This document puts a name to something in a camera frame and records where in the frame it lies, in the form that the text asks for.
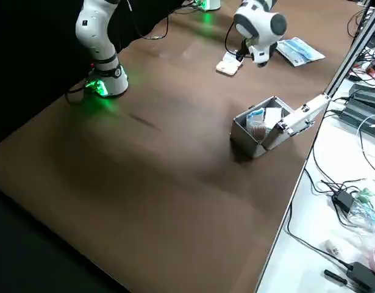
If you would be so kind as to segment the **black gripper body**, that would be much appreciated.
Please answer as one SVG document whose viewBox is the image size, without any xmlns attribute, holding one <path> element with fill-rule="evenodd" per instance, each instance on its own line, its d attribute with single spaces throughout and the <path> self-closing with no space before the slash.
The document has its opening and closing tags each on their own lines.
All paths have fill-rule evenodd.
<svg viewBox="0 0 375 293">
<path fill-rule="evenodd" d="M 245 38 L 241 41 L 241 48 L 239 49 L 239 60 L 243 60 L 244 58 L 247 58 L 247 59 L 252 58 L 249 52 L 249 48 L 246 44 Z"/>
</svg>

